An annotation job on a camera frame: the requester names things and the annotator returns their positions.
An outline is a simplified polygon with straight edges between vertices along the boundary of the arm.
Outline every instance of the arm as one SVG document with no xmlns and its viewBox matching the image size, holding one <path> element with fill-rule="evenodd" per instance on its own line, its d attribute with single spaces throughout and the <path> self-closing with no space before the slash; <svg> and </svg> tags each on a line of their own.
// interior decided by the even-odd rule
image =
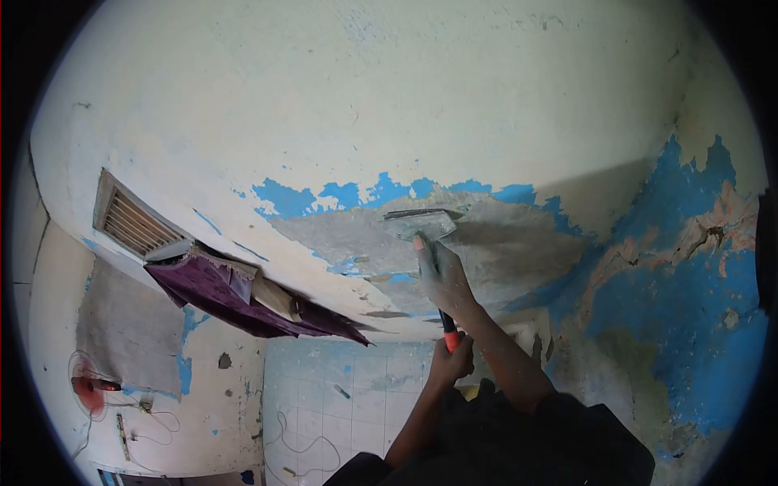
<svg viewBox="0 0 778 486">
<path fill-rule="evenodd" d="M 459 256 L 439 242 L 433 244 L 440 271 L 436 270 L 429 245 L 420 236 L 413 240 L 429 300 L 475 339 L 513 407 L 534 413 L 538 402 L 554 392 L 551 380 L 475 301 Z"/>
<path fill-rule="evenodd" d="M 394 443 L 387 451 L 384 462 L 393 468 L 400 467 L 413 453 L 433 441 L 440 400 L 443 393 L 454 386 L 457 379 L 473 372 L 473 340 L 462 337 L 453 354 L 446 349 L 446 341 L 435 343 L 433 364 L 429 370 L 427 384 L 419 395 L 411 416 L 403 425 Z"/>
</svg>

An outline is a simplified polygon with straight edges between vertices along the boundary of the hand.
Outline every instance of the hand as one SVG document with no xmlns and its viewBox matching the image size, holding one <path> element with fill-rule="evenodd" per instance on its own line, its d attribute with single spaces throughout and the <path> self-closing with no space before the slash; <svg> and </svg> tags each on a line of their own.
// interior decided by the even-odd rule
<svg viewBox="0 0 778 486">
<path fill-rule="evenodd" d="M 450 388 L 458 379 L 473 372 L 473 338 L 465 336 L 462 331 L 459 331 L 459 338 L 461 342 L 453 353 L 448 352 L 445 339 L 439 339 L 435 343 L 435 354 L 427 384 L 441 390 Z"/>
<path fill-rule="evenodd" d="M 434 249 L 421 236 L 413 237 L 422 286 L 438 309 L 459 321 L 463 313 L 471 312 L 478 304 L 470 290 L 468 278 L 464 275 L 459 256 L 438 241 L 432 245 Z"/>
</svg>

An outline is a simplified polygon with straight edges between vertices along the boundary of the wire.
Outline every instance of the wire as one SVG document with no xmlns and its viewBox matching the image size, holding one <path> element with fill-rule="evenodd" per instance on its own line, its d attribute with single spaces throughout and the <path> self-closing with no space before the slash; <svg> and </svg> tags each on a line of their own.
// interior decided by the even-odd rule
<svg viewBox="0 0 778 486">
<path fill-rule="evenodd" d="M 165 473 L 164 473 L 164 472 L 162 472 L 162 471 L 159 471 L 159 470 L 156 470 L 156 469 L 151 469 L 150 467 L 146 467 L 146 466 L 144 466 L 143 464 L 139 463 L 137 460 L 135 460 L 135 458 L 134 458 L 134 457 L 132 456 L 132 454 L 130 453 L 130 444 L 129 444 L 129 442 L 128 442 L 128 444 L 127 444 L 127 455 L 128 455 L 128 456 L 130 456 L 130 461 L 131 461 L 131 462 L 132 462 L 134 465 L 136 465 L 136 466 L 140 466 L 140 467 L 142 467 L 143 469 L 147 470 L 148 472 L 151 472 L 151 473 L 154 473 L 154 474 L 158 474 L 158 475 L 159 475 L 159 479 L 161 479 L 162 481 L 165 481 L 165 482 L 168 484 L 168 486 L 173 486 L 173 485 L 172 485 L 172 484 L 170 484 L 170 482 L 167 480 L 167 478 L 166 478 L 166 476 L 165 476 Z"/>
<path fill-rule="evenodd" d="M 175 432 L 178 432 L 178 431 L 181 430 L 181 421 L 178 419 L 178 416 L 175 415 L 175 413 L 173 413 L 171 411 L 167 411 L 167 410 L 150 411 L 137 398 L 133 397 L 132 395 L 128 395 L 128 397 L 130 397 L 132 400 L 134 400 L 136 404 L 128 404 L 127 402 L 123 402 L 121 404 L 106 404 L 106 406 L 107 407 L 133 407 L 133 408 L 137 408 L 138 410 L 141 411 L 141 413 L 148 413 L 149 415 L 151 415 L 151 418 L 153 418 L 157 423 L 162 425 L 168 431 L 168 433 L 170 434 L 170 440 L 168 442 L 161 442 L 161 441 L 159 441 L 157 439 L 154 439 L 153 437 L 149 437 L 147 435 L 136 435 L 136 434 L 130 434 L 129 439 L 131 441 L 137 441 L 138 439 L 148 439 L 148 440 L 150 440 L 152 442 L 156 442 L 157 444 L 160 444 L 161 446 L 169 446 L 170 444 L 172 444 L 173 443 L 173 434 Z M 156 416 L 158 414 L 173 415 L 173 418 L 176 419 L 177 428 L 175 430 L 173 430 L 172 428 L 168 427 L 167 424 L 165 424 L 165 422 L 163 422 L 160 418 L 158 418 Z"/>
<path fill-rule="evenodd" d="M 89 414 L 89 427 L 87 427 L 87 428 L 86 428 L 86 443 L 84 443 L 84 445 L 83 445 L 83 446 L 81 446 L 81 447 L 79 448 L 79 450 L 75 451 L 75 453 L 73 454 L 73 458 L 72 458 L 72 460 L 75 460 L 75 458 L 79 456 L 79 454 L 81 453 L 81 451 L 83 451 L 84 449 L 86 449 L 86 447 L 89 445 L 89 433 L 92 431 L 92 422 L 93 422 L 93 420 L 92 420 L 92 414 L 90 413 L 90 414 Z"/>
<path fill-rule="evenodd" d="M 310 449 L 311 447 L 313 447 L 313 446 L 314 446 L 314 444 L 316 443 L 316 441 L 317 441 L 318 439 L 324 439 L 324 440 L 326 440 L 326 441 L 327 441 L 327 443 L 328 443 L 330 446 L 332 446 L 332 450 L 334 450 L 334 451 L 335 451 L 335 455 L 336 455 L 336 456 L 338 456 L 338 465 L 337 465 L 337 466 L 335 466 L 335 468 L 334 468 L 334 469 L 322 469 L 322 468 L 320 468 L 320 467 L 313 467 L 313 468 L 311 468 L 311 469 L 309 469 L 309 470 L 305 471 L 305 472 L 304 472 L 304 473 L 302 473 L 302 474 L 297 474 L 297 473 L 296 473 L 296 471 L 295 471 L 295 477 L 303 477 L 303 476 L 305 476 L 306 474 L 308 474 L 308 473 L 311 473 L 311 472 L 313 472 L 313 471 L 315 471 L 315 470 L 320 470 L 320 471 L 321 471 L 321 472 L 323 472 L 323 473 L 332 473 L 332 472 L 335 472 L 335 471 L 337 471 L 337 470 L 338 470 L 338 468 L 341 466 L 341 458 L 340 458 L 340 453 L 338 452 L 338 448 L 337 448 L 337 447 L 335 447 L 335 444 L 333 444 L 333 443 L 332 443 L 332 441 L 331 441 L 330 439 L 327 439 L 327 438 L 326 438 L 326 437 L 324 437 L 323 435 L 319 435 L 319 436 L 318 436 L 317 438 L 315 438 L 315 439 L 314 439 L 314 441 L 313 441 L 313 442 L 311 442 L 311 443 L 310 443 L 310 445 L 309 445 L 308 447 L 306 447 L 305 449 L 303 449 L 303 450 L 295 450 L 295 449 L 292 449 L 291 447 L 289 447 L 289 444 L 287 444 L 287 443 L 286 443 L 286 440 L 284 440 L 284 432 L 286 431 L 286 428 L 287 428 L 287 426 L 288 426 L 288 425 L 287 425 L 287 420 L 286 420 L 286 415 L 284 415 L 284 413 L 283 413 L 282 411 L 280 411 L 280 410 L 279 410 L 279 411 L 278 411 L 278 413 L 276 413 L 276 414 L 275 414 L 275 419 L 276 419 L 276 420 L 278 420 L 278 421 L 279 421 L 279 424 L 281 425 L 281 433 L 279 433 L 278 437 L 276 437 L 276 438 L 275 438 L 275 439 L 273 439 L 272 441 L 270 441 L 270 442 L 268 442 L 267 444 L 265 444 L 265 446 L 262 448 L 262 460 L 265 462 L 265 469 L 267 469 L 268 471 L 270 471 L 270 474 L 272 474 L 272 475 L 273 475 L 273 477 L 274 477 L 275 479 L 277 479 L 277 480 L 281 481 L 281 483 L 282 483 L 282 484 L 286 484 L 286 483 L 285 483 L 285 482 L 284 482 L 284 481 L 283 481 L 283 480 L 282 480 L 280 477 L 276 476 L 276 475 L 275 475 L 275 473 L 273 472 L 273 469 L 271 469 L 271 468 L 270 468 L 270 464 L 268 464 L 268 459 L 265 457 L 265 450 L 267 450 L 267 448 L 268 448 L 268 447 L 269 447 L 269 446 L 270 446 L 270 445 L 271 445 L 273 442 L 277 441 L 278 439 L 281 439 L 281 442 L 283 443 L 283 445 L 284 445 L 284 446 L 286 446 L 286 448 L 287 448 L 287 449 L 289 449 L 290 451 L 292 451 L 293 453 L 296 453 L 296 454 L 302 454 L 302 453 L 306 452 L 308 449 Z"/>
</svg>

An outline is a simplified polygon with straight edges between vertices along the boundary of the person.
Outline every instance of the person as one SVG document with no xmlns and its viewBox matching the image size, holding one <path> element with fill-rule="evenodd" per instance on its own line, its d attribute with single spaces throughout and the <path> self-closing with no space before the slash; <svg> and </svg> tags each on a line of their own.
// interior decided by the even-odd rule
<svg viewBox="0 0 778 486">
<path fill-rule="evenodd" d="M 475 301 L 459 256 L 413 240 L 429 299 L 466 331 L 449 354 L 435 345 L 429 379 L 386 457 L 359 453 L 325 486 L 649 484 L 654 458 L 603 404 L 585 407 L 551 380 Z M 483 379 L 467 402 L 473 345 L 501 388 Z"/>
</svg>

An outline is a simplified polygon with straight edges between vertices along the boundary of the vent grille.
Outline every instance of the vent grille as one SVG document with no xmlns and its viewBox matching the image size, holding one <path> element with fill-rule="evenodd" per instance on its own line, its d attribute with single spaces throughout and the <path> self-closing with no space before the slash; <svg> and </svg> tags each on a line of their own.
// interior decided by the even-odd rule
<svg viewBox="0 0 778 486">
<path fill-rule="evenodd" d="M 117 187 L 110 199 L 102 230 L 141 257 L 187 239 L 143 211 Z"/>
</svg>

